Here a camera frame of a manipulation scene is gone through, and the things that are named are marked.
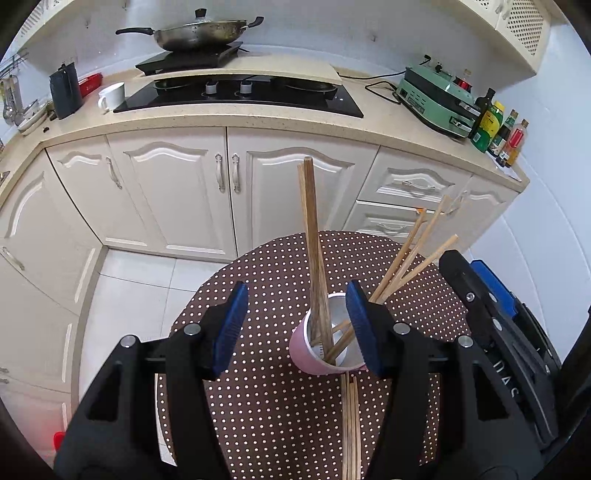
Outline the cream upper wall cabinet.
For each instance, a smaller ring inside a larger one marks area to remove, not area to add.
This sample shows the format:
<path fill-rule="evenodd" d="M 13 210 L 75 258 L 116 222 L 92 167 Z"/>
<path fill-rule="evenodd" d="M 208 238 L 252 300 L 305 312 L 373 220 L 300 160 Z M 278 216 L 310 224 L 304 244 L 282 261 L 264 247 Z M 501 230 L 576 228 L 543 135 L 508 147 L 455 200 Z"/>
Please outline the cream upper wall cabinet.
<path fill-rule="evenodd" d="M 458 16 L 503 55 L 534 75 L 540 69 L 551 30 L 541 1 L 451 1 Z"/>

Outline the red label vinegar bottle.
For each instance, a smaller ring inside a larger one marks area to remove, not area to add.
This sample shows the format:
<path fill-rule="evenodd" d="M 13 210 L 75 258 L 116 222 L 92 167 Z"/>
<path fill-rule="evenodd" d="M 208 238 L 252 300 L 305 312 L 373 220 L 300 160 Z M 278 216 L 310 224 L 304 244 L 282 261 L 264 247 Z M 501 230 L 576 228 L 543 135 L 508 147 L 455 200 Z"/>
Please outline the red label vinegar bottle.
<path fill-rule="evenodd" d="M 501 167 L 512 167 L 516 162 L 527 138 L 528 126 L 529 121 L 523 119 L 521 123 L 516 125 L 511 131 L 508 140 L 496 158 L 497 163 Z"/>

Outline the black induction cooker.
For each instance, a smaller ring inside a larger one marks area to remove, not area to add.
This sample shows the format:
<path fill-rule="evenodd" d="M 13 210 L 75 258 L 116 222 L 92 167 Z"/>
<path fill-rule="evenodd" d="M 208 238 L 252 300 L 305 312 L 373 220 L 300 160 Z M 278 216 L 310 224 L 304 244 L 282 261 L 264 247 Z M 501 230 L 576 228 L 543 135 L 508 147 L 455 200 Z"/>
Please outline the black induction cooker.
<path fill-rule="evenodd" d="M 135 68 L 146 76 L 195 69 L 220 68 L 238 56 L 242 42 L 164 52 L 138 63 Z"/>

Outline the green electric grill appliance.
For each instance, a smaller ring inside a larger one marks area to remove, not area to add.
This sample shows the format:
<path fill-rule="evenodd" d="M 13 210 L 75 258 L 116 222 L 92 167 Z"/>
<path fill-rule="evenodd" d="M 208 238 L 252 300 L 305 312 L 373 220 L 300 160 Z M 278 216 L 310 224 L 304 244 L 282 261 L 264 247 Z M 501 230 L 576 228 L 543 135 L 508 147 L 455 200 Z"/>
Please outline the green electric grill appliance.
<path fill-rule="evenodd" d="M 426 125 L 459 139 L 469 136 L 481 114 L 469 90 L 442 69 L 427 65 L 407 67 L 396 95 Z"/>

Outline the black gas cooktop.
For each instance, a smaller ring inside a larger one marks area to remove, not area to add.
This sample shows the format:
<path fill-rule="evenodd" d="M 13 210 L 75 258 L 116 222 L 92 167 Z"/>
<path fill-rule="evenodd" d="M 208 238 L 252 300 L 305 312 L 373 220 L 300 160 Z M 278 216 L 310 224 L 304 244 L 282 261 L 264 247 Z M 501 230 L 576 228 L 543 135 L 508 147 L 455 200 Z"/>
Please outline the black gas cooktop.
<path fill-rule="evenodd" d="M 363 112 L 342 85 L 264 75 L 187 76 L 158 79 L 115 111 L 196 104 L 260 104 L 322 111 L 355 118 Z"/>

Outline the red container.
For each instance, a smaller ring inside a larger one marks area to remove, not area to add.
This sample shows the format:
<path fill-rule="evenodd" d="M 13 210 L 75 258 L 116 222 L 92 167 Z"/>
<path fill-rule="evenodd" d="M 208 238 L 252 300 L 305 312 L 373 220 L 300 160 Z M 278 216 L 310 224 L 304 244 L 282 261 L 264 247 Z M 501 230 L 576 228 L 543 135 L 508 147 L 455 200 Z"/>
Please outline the red container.
<path fill-rule="evenodd" d="M 79 80 L 79 90 L 82 98 L 85 98 L 95 90 L 97 90 L 103 81 L 101 73 L 94 73 Z"/>

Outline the hanging utensil rack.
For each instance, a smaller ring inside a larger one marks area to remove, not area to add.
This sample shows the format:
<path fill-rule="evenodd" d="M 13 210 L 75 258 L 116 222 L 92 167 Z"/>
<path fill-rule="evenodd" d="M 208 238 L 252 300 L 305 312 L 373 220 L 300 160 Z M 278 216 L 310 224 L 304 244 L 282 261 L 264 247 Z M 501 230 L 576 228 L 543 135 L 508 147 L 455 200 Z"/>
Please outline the hanging utensil rack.
<path fill-rule="evenodd" d="M 48 93 L 23 101 L 21 78 L 27 68 L 29 52 L 13 53 L 1 63 L 1 119 L 21 136 L 30 135 L 48 117 Z"/>

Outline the black knife block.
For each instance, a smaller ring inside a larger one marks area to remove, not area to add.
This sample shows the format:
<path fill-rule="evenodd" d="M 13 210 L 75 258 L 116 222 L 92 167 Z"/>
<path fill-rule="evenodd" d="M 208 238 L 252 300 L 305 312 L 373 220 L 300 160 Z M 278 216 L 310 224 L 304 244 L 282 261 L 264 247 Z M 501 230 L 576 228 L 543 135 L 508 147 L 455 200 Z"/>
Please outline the black knife block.
<path fill-rule="evenodd" d="M 50 93 L 58 119 L 64 119 L 82 106 L 77 72 L 73 62 L 62 64 L 49 77 Z"/>

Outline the yellow green oil bottle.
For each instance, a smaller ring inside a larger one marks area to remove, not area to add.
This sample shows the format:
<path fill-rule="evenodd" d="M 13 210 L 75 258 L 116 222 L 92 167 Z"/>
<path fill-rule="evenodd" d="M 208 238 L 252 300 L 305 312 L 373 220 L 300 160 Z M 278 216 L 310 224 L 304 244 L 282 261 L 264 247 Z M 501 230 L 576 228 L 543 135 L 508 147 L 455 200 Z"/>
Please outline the yellow green oil bottle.
<path fill-rule="evenodd" d="M 486 110 L 478 129 L 472 138 L 472 144 L 480 152 L 485 152 L 497 135 L 504 121 L 505 107 L 495 100 Z"/>

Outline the dark wooden chopstick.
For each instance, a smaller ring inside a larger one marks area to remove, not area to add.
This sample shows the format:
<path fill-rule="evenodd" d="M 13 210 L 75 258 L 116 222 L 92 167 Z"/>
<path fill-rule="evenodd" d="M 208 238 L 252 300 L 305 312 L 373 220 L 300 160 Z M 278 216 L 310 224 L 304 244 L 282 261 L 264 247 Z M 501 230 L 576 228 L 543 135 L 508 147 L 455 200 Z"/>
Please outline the dark wooden chopstick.
<path fill-rule="evenodd" d="M 307 233 L 308 263 L 311 275 L 311 317 L 314 319 L 314 337 L 321 339 L 325 360 L 334 346 L 332 323 L 329 314 L 329 296 L 325 280 L 322 245 L 318 238 L 317 195 L 315 195 L 314 160 L 307 156 L 301 164 L 301 186 L 304 195 L 305 233 Z"/>

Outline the white mug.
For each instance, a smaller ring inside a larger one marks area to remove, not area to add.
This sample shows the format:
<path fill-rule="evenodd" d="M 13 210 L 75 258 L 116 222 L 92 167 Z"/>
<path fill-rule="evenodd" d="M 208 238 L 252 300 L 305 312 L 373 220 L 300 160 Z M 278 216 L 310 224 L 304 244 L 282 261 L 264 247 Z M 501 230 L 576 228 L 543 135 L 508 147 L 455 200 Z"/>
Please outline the white mug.
<path fill-rule="evenodd" d="M 98 93 L 97 106 L 102 113 L 114 111 L 125 101 L 125 84 L 118 82 L 112 84 Z"/>

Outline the pink utensil cup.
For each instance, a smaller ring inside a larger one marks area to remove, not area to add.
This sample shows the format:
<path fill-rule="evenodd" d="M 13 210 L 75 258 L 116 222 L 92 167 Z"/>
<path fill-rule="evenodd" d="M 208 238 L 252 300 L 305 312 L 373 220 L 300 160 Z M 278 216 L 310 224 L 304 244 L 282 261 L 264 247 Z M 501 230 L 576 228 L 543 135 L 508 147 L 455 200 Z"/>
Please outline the pink utensil cup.
<path fill-rule="evenodd" d="M 329 313 L 332 327 L 349 320 L 346 310 L 346 294 L 329 294 Z M 324 360 L 322 345 L 311 346 L 311 309 L 305 312 L 301 323 L 294 329 L 288 345 L 290 359 L 298 369 L 310 375 L 332 375 L 353 371 L 368 371 L 358 342 L 354 340 L 339 354 L 334 363 Z"/>

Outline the black wok with lid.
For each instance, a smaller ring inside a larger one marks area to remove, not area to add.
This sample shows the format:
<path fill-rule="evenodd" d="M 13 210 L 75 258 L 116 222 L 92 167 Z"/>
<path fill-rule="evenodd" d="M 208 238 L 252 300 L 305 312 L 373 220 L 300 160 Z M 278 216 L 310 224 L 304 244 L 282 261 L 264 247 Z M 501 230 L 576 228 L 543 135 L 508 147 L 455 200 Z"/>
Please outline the black wok with lid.
<path fill-rule="evenodd" d="M 141 34 L 152 37 L 163 50 L 174 52 L 197 49 L 207 45 L 228 45 L 245 33 L 246 30 L 262 25 L 263 16 L 252 22 L 246 20 L 211 20 L 206 9 L 194 11 L 194 19 L 184 23 L 153 29 L 151 27 L 127 27 L 115 31 L 116 35 Z"/>

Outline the cream kitchen base cabinets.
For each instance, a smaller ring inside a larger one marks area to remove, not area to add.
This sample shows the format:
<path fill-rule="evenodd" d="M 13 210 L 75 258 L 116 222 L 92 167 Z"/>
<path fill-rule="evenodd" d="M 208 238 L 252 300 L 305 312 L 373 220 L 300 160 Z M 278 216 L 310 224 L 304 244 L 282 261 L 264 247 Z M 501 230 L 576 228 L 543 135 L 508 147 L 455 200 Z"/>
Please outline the cream kitchen base cabinets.
<path fill-rule="evenodd" d="M 394 148 L 224 127 L 45 121 L 1 151 L 1 398 L 33 448 L 66 428 L 89 295 L 107 248 L 228 261 L 304 227 L 297 165 L 315 162 L 318 220 L 402 241 L 450 198 L 422 252 L 470 247 L 528 185 L 471 146 L 418 131 Z"/>

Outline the dark oil bottle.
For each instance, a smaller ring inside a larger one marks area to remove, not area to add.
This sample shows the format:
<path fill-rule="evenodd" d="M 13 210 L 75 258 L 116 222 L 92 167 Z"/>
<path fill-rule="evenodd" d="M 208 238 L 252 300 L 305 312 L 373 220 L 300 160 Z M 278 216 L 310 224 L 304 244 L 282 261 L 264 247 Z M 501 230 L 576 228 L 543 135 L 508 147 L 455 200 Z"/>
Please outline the dark oil bottle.
<path fill-rule="evenodd" d="M 487 112 L 489 107 L 492 105 L 495 94 L 496 94 L 496 91 L 492 88 L 489 88 L 487 93 L 484 96 L 480 96 L 475 100 L 475 106 L 477 107 L 477 110 L 479 111 L 479 113 L 478 113 L 477 119 L 474 121 L 472 129 L 468 135 L 469 139 L 473 139 L 475 134 L 477 133 L 478 128 L 480 126 L 482 119 L 484 118 L 485 113 Z"/>

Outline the dark sauce bottle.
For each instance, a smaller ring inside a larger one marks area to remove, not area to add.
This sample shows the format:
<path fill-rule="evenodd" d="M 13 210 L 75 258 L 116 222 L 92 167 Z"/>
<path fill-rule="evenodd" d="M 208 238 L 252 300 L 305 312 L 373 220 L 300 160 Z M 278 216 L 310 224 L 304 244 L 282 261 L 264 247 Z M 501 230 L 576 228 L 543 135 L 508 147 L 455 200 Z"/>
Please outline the dark sauce bottle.
<path fill-rule="evenodd" d="M 487 152 L 493 158 L 496 158 L 501 153 L 501 150 L 503 149 L 505 143 L 509 139 L 509 136 L 515 126 L 518 116 L 519 113 L 515 109 L 512 109 L 510 114 L 504 121 L 503 125 L 497 132 L 496 136 L 492 140 L 491 144 L 489 145 Z"/>

